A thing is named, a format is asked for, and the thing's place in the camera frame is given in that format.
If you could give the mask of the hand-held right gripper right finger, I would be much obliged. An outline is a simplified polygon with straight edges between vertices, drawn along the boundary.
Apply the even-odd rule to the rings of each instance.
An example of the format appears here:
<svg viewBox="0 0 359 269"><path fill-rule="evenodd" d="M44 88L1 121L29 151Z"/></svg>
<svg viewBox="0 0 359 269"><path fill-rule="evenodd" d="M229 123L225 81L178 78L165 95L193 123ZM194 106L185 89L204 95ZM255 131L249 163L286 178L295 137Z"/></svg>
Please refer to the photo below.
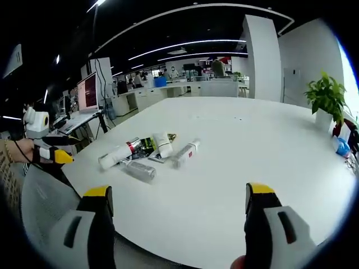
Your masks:
<svg viewBox="0 0 359 269"><path fill-rule="evenodd" d="M301 268L315 251L307 222L267 185L246 184L245 214L245 268Z"/></svg>

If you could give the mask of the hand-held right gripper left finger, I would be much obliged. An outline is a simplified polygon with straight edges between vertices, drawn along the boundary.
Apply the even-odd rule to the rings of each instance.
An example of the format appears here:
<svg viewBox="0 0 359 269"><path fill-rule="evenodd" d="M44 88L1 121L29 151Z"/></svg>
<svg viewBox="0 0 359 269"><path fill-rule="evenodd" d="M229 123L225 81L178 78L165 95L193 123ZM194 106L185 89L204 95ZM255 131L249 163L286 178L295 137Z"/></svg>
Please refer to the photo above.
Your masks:
<svg viewBox="0 0 359 269"><path fill-rule="evenodd" d="M52 227L51 262L54 268L115 268L114 235L112 187L92 188Z"/></svg>

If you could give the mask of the person's left hand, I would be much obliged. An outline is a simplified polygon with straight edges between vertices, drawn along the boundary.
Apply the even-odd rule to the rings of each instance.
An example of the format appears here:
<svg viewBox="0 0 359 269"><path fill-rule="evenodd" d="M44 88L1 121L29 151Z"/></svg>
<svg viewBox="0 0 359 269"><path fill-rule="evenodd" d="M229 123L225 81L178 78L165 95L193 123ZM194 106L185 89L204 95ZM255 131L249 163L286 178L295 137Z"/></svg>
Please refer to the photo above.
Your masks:
<svg viewBox="0 0 359 269"><path fill-rule="evenodd" d="M8 142L8 152L15 163L31 163L33 160L33 149L34 142L28 138Z"/></svg>

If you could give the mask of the person's right hand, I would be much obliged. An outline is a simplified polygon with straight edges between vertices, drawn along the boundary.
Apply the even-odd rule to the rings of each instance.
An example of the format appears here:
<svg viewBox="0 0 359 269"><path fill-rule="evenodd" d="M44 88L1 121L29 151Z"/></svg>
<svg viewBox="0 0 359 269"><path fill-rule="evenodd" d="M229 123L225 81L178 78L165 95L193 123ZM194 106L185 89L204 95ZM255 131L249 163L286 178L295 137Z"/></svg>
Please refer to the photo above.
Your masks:
<svg viewBox="0 0 359 269"><path fill-rule="evenodd" d="M245 255L236 258L232 262L230 269L245 269L245 258Z"/></svg>

